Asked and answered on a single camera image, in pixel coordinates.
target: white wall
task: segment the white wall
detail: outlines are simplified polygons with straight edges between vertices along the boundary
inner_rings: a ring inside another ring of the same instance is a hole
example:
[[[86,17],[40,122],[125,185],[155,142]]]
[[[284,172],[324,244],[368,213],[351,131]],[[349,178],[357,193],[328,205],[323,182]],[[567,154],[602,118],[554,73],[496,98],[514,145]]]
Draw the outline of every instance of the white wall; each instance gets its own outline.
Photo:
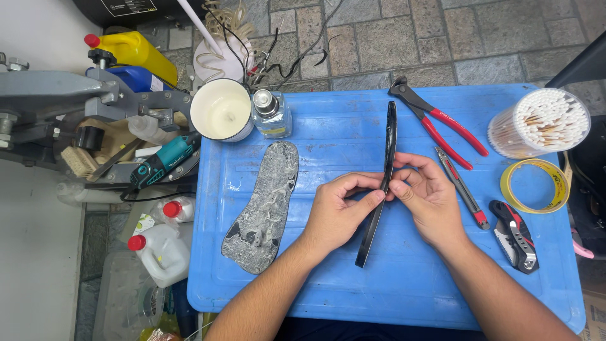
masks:
[[[83,39],[101,29],[72,0],[0,4],[0,52],[31,70],[84,74],[92,65]],[[0,160],[2,340],[73,338],[82,212],[56,199],[58,176]]]
[[[23,58],[30,63],[30,70],[62,70],[81,75],[93,65],[87,57],[90,48],[84,44],[84,36],[99,35],[101,29],[85,18],[72,0],[0,4],[0,52],[7,57]]]
[[[69,340],[82,209],[59,202],[59,173],[0,160],[0,335]]]

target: cotton swab container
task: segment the cotton swab container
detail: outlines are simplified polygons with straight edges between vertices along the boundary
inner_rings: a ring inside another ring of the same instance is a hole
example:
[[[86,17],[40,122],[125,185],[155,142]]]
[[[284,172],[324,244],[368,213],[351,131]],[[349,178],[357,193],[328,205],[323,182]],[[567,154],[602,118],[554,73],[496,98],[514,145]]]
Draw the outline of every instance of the cotton swab container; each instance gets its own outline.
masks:
[[[488,141],[506,158],[523,160],[562,152],[589,133],[589,111],[573,94],[538,89],[503,110],[488,124]]]

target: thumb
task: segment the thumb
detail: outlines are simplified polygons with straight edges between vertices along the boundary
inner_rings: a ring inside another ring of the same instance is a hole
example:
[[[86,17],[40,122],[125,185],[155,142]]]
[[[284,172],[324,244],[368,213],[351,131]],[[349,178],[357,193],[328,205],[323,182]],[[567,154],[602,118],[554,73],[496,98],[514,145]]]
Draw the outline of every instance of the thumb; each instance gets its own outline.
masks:
[[[422,209],[423,199],[419,198],[419,196],[413,192],[413,188],[403,181],[391,180],[389,182],[389,189],[391,189],[396,198],[400,199],[403,204],[408,207],[410,212],[416,213]]]
[[[385,192],[380,189],[368,193],[362,200],[355,203],[346,211],[357,221],[362,221],[385,199]]]

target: hand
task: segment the hand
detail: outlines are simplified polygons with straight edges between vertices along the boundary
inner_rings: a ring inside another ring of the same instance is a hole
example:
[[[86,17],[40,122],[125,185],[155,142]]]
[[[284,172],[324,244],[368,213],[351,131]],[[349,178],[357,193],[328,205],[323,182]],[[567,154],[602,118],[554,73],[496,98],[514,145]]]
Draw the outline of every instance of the hand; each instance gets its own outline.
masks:
[[[455,186],[432,159],[396,152],[394,167],[413,166],[394,172],[386,200],[402,200],[413,214],[423,240],[437,250],[466,241]]]
[[[380,190],[383,173],[347,173],[318,186],[305,230],[299,241],[322,259],[345,244],[362,220],[385,198]],[[376,189],[360,201],[345,199]]]

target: red-handled pliers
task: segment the red-handled pliers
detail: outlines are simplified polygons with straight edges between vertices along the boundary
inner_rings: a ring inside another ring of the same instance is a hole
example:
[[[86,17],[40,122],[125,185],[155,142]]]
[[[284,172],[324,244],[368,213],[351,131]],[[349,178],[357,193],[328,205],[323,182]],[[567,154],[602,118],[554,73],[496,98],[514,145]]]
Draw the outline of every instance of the red-handled pliers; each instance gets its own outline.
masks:
[[[391,85],[388,94],[398,97],[404,104],[406,104],[410,110],[421,120],[421,124],[425,127],[432,139],[440,146],[448,156],[452,157],[458,164],[463,168],[472,170],[473,166],[463,159],[454,149],[452,149],[448,143],[442,138],[440,133],[433,126],[429,118],[425,116],[423,111],[428,112],[435,118],[439,119],[442,123],[451,127],[455,132],[459,133],[463,138],[469,142],[483,157],[488,156],[488,150],[473,136],[469,130],[465,129],[455,119],[446,115],[443,111],[429,105],[419,95],[417,95],[409,86],[406,76],[401,76]]]

